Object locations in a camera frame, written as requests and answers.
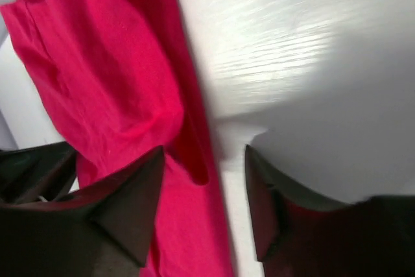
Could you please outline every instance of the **fabric fold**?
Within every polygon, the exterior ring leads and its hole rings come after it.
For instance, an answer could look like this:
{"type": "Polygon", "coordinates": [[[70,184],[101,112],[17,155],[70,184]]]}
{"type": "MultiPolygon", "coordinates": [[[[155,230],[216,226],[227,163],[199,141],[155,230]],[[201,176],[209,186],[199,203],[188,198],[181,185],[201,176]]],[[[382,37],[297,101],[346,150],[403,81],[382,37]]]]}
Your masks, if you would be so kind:
{"type": "Polygon", "coordinates": [[[167,151],[141,277],[233,276],[202,96],[176,0],[17,0],[1,13],[86,186],[167,151]]]}

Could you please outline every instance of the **pink cloth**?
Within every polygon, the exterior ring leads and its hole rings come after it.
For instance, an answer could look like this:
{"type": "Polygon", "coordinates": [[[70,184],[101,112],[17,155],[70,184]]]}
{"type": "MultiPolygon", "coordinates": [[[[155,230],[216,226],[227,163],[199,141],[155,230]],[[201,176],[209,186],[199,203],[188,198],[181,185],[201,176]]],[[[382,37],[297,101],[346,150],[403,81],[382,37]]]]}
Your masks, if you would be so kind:
{"type": "Polygon", "coordinates": [[[17,0],[1,12],[81,186],[167,151],[140,277],[233,276],[218,174],[176,0],[17,0]]]}

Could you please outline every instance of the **red fabric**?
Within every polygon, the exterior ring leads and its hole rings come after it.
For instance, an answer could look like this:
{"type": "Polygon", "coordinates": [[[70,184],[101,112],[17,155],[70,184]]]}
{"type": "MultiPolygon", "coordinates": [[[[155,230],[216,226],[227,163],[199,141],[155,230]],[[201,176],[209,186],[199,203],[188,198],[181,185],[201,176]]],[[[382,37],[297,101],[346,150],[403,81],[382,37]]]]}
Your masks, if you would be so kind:
{"type": "Polygon", "coordinates": [[[176,0],[17,0],[1,9],[81,186],[157,145],[165,180],[140,277],[233,276],[208,126],[176,0]]]}

